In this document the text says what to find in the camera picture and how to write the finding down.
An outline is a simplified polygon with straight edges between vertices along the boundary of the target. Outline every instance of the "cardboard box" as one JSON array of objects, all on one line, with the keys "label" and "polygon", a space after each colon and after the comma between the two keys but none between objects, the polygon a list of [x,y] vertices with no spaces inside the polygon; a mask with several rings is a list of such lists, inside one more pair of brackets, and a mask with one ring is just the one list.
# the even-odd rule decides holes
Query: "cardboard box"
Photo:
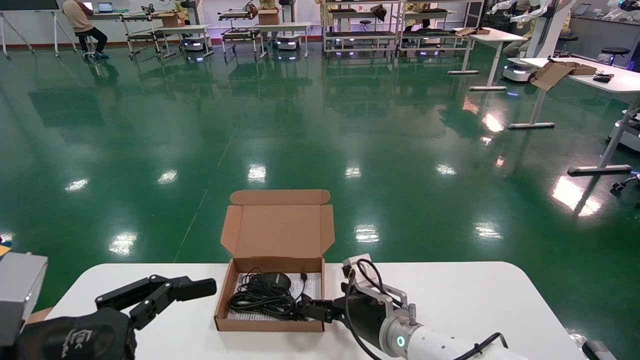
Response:
[{"label": "cardboard box", "polygon": [[567,75],[593,75],[596,70],[596,68],[590,67],[589,65],[573,61],[550,61],[533,75],[531,83],[539,88],[549,91]]},{"label": "cardboard box", "polygon": [[220,242],[233,255],[214,314],[218,331],[321,332],[319,321],[255,321],[228,318],[227,302],[238,275],[263,272],[319,272],[324,298],[323,255],[333,245],[333,206],[326,190],[241,190],[232,205]]},{"label": "cardboard box", "polygon": [[186,25],[187,15],[183,12],[159,13],[156,16],[162,20],[162,26],[165,28],[181,28]]},{"label": "cardboard box", "polygon": [[258,10],[258,24],[260,25],[279,25],[280,17],[278,12],[280,9]]},{"label": "cardboard box", "polygon": [[467,35],[488,35],[490,34],[491,31],[489,29],[483,29],[483,28],[478,28],[478,29],[472,29],[472,28],[463,28],[460,29],[458,31],[456,31],[456,35],[458,35],[459,37],[465,37]]},{"label": "cardboard box", "polygon": [[563,63],[548,62],[533,74],[530,82],[541,89],[549,91],[571,71],[573,71],[573,67],[564,66]]}]

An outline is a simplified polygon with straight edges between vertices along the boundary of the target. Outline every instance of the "computer mouse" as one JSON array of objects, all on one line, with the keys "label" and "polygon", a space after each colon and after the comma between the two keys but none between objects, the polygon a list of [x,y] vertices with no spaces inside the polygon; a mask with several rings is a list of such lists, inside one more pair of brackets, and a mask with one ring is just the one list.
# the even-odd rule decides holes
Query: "computer mouse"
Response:
[{"label": "computer mouse", "polygon": [[282,272],[265,272],[259,279],[262,279],[266,286],[278,286],[285,289],[291,288],[291,279]]}]

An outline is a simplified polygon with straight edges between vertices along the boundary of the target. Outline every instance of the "white paper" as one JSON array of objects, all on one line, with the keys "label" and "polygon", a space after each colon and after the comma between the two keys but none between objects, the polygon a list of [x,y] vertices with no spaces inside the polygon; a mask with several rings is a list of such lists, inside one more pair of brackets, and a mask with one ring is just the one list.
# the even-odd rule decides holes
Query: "white paper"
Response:
[{"label": "white paper", "polygon": [[[242,284],[242,278],[246,274],[239,274],[238,279],[236,281],[236,289],[238,286]],[[300,293],[302,292],[302,288],[305,289],[305,294],[307,294],[310,298],[314,300],[321,300],[322,296],[322,274],[319,272],[307,274],[307,284],[305,285],[304,281],[300,278],[300,273],[296,274],[285,274],[291,280],[291,288],[289,291],[291,292],[291,296],[295,299],[298,298]],[[238,313],[233,310],[229,310],[228,319],[231,320],[270,320],[270,321],[280,321],[279,319],[272,318],[269,315],[261,314],[261,313]]]}]

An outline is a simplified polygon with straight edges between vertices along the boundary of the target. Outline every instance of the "green floor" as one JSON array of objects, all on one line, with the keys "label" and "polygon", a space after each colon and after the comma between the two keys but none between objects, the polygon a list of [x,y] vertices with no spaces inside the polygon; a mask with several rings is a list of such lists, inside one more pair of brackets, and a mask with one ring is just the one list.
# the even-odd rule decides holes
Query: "green floor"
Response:
[{"label": "green floor", "polygon": [[541,114],[555,129],[508,131],[535,88],[469,93],[493,49],[471,56],[480,75],[456,78],[447,54],[327,60],[312,45],[308,59],[241,49],[227,65],[217,50],[161,66],[112,49],[99,74],[71,52],[1,58],[0,233],[49,257],[38,307],[101,263],[226,262],[235,190],[324,188],[328,261],[508,261],[577,341],[635,358],[639,193],[608,192],[624,176],[566,175],[595,164],[625,99],[563,81]]}]

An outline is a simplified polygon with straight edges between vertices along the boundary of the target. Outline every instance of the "whiteboard stand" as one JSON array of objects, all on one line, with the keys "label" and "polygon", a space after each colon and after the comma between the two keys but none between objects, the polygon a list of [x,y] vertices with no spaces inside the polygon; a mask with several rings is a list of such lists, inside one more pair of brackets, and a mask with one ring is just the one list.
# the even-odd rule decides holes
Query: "whiteboard stand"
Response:
[{"label": "whiteboard stand", "polygon": [[2,51],[4,52],[4,55],[6,56],[7,59],[10,59],[9,57],[9,53],[6,52],[6,37],[4,35],[4,25],[7,24],[7,26],[9,26],[9,28],[11,28],[11,30],[14,30],[16,34],[18,34],[18,36],[22,39],[22,41],[27,44],[27,46],[29,47],[29,50],[31,50],[32,53],[35,54],[35,50],[33,49],[33,46],[31,46],[31,44],[29,44],[29,42],[27,41],[27,39],[24,38],[24,36],[22,36],[22,34],[20,34],[14,27],[13,25],[11,25],[11,22],[9,22],[9,20],[7,20],[6,17],[4,17],[4,13],[0,12],[0,17],[2,18],[2,26],[0,26],[1,29],[1,36],[2,36]]},{"label": "whiteboard stand", "polygon": [[77,53],[78,49],[76,47],[76,43],[73,40],[71,40],[71,38],[69,37],[69,34],[67,33],[67,30],[65,30],[65,28],[62,27],[62,24],[60,24],[60,21],[58,21],[58,14],[56,12],[51,12],[51,15],[53,15],[53,46],[56,49],[56,57],[57,58],[60,57],[60,52],[58,51],[58,26],[60,27],[62,32],[65,34],[65,36],[67,36],[67,39],[69,39],[71,46],[74,47],[74,52]]}]

